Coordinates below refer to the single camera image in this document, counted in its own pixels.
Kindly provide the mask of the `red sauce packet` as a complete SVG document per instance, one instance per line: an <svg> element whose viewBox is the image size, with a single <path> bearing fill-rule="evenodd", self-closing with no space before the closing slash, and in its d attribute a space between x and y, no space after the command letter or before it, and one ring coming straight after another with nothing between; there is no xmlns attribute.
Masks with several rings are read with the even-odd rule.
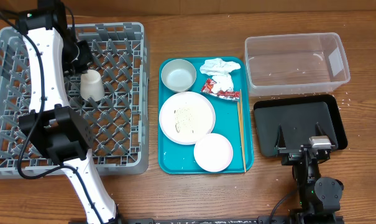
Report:
<svg viewBox="0 0 376 224"><path fill-rule="evenodd" d="M204 83L203 87L201 88L201 92L205 93L207 95L211 95L220 99L229 100L229 101L238 101L240 100L240 93L238 91L222 91L219 90L217 93L215 93L214 87L216 82L208 78L206 82Z"/></svg>

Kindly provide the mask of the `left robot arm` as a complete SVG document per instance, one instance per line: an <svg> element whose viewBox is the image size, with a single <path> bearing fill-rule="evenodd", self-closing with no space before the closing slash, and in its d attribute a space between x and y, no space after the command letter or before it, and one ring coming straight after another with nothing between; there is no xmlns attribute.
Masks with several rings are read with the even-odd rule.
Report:
<svg viewBox="0 0 376 224"><path fill-rule="evenodd" d="M67 25L68 8L61 1L38 1L37 8L20 12L15 29L28 51L31 97L29 112L19 117L32 144L55 167L36 177L64 172L86 213L87 223L121 223L93 161L94 135L88 122L69 104L64 77L88 73L93 61L85 40Z"/></svg>

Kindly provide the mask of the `white plastic cup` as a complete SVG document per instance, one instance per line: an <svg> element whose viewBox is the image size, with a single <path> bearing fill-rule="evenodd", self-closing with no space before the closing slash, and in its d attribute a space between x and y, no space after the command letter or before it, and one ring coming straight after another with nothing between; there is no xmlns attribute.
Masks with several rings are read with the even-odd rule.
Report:
<svg viewBox="0 0 376 224"><path fill-rule="evenodd" d="M104 87L101 74L96 70L87 70L81 74L80 95L88 101L92 98L94 101L100 101L104 97Z"/></svg>

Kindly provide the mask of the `grey bowl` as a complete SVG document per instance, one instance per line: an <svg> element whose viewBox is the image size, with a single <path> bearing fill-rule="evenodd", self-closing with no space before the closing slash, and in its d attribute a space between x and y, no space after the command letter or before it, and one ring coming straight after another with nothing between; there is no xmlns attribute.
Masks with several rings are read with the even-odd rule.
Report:
<svg viewBox="0 0 376 224"><path fill-rule="evenodd" d="M196 81L196 69L184 59L167 62L160 71L162 83L173 92L188 91Z"/></svg>

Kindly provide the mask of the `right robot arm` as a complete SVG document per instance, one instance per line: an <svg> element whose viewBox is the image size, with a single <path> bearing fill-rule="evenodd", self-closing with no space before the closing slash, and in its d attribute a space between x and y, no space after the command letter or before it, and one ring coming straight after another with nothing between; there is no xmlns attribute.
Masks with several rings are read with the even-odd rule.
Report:
<svg viewBox="0 0 376 224"><path fill-rule="evenodd" d="M334 142L315 124L316 135L309 138L308 144L298 149L287 149L282 127L278 127L274 149L282 158L283 166L292 166L292 174L297 188L283 197L273 208L269 223L273 222L276 209L288 198L298 194L300 208L291 210L285 223L343 223L335 213L340 210L340 200L344 185L340 180L323 177L319 165L330 159Z"/></svg>

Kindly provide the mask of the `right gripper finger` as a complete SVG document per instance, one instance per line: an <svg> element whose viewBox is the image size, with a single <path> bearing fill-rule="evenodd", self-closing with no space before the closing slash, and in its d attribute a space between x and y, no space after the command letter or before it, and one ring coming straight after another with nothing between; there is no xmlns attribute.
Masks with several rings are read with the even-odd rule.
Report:
<svg viewBox="0 0 376 224"><path fill-rule="evenodd" d="M280 124L278 125L277 140L275 142L274 149L286 149L285 138L283 136L283 130Z"/></svg>
<svg viewBox="0 0 376 224"><path fill-rule="evenodd" d="M337 146L336 142L323 130L323 128L320 126L320 124L317 122L315 124L315 131L316 131L316 136L326 136L332 146Z"/></svg>

